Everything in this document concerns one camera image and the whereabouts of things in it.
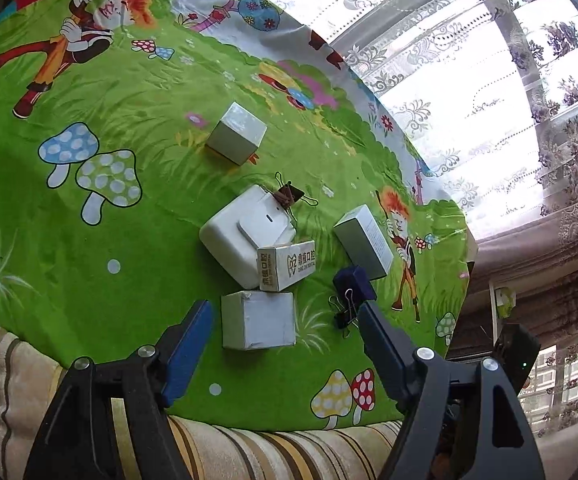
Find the small white box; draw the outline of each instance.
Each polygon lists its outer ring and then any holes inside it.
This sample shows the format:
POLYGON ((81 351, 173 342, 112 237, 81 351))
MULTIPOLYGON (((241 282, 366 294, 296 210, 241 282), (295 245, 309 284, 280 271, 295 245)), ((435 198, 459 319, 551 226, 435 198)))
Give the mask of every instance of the small white box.
POLYGON ((316 270, 313 241, 258 249, 260 290, 280 292, 316 270))
POLYGON ((232 103, 207 139, 207 146, 238 165, 256 153, 267 125, 238 103, 232 103))
POLYGON ((384 278, 389 273, 393 253, 367 204, 344 215, 334 225, 333 232, 354 265, 363 267, 370 280, 384 278))
POLYGON ((223 347, 256 350, 295 345, 293 294, 243 290, 223 296, 223 347))

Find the striped fabric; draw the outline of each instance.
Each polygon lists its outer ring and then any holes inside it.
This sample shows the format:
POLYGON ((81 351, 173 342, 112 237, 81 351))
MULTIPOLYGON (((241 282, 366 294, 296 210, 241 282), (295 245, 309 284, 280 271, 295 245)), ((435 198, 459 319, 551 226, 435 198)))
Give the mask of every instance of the striped fabric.
MULTIPOLYGON (((35 434, 66 371, 0 328, 0 475, 21 480, 35 434)), ((139 480, 121 399, 112 400, 127 480, 139 480)), ((194 480, 375 480, 400 422, 344 430, 255 433, 169 417, 194 480)))

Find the cartoon print tablecloth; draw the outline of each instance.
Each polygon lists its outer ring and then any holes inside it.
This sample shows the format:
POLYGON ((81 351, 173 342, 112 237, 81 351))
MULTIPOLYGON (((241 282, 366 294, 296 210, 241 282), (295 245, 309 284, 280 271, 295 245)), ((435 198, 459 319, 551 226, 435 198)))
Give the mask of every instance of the cartoon print tablecloth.
POLYGON ((444 353, 462 304, 466 225, 373 95, 317 34, 267 0, 40 0, 0 23, 0 325, 68 366, 155 341, 198 298, 212 339, 172 412, 252 430, 388 420, 362 341, 332 325, 332 226, 366 203, 395 259, 373 282, 394 325, 444 353), (268 125, 243 166, 205 148, 232 102, 268 125), (275 172, 319 268, 290 290, 297 344, 221 346, 239 286, 198 240, 275 172))

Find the printed logo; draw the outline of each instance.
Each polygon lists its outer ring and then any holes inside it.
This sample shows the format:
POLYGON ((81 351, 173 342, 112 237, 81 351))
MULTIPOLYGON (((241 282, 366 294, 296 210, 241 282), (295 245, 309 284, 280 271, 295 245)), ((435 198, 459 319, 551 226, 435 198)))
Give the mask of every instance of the printed logo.
POLYGON ((287 256, 287 272, 290 278, 295 274, 295 270, 298 267, 297 259, 295 254, 293 256, 287 256))

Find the cartoon boy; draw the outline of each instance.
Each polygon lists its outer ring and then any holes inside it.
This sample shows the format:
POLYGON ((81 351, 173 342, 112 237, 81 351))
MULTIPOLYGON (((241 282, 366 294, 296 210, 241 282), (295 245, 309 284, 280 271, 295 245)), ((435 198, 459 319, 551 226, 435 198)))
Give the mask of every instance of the cartoon boy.
POLYGON ((16 46, 0 54, 0 68, 30 52, 44 52, 44 60, 28 91, 16 103, 13 114, 26 119, 34 110, 40 95, 53 86, 53 80, 72 64, 82 64, 106 51, 114 41, 114 30, 136 24, 150 27, 155 19, 149 10, 151 0, 105 0, 90 13, 86 6, 92 0, 72 0, 70 18, 64 20, 60 35, 50 40, 16 46))
POLYGON ((382 193, 376 191, 375 194, 378 197, 378 202, 380 202, 380 205, 384 210, 384 215, 387 217, 387 234, 389 235, 389 238, 391 238, 391 241, 396 245, 396 250, 404 262, 398 299, 391 308, 399 312, 402 310, 402 290, 405 282, 407 282, 409 285, 409 292, 411 293, 411 302, 413 303, 413 308, 416 312, 416 323, 420 323, 418 294, 416 293, 416 260, 414 258, 414 251, 407 232, 409 210, 400 199, 398 193, 389 186, 384 187, 382 193))

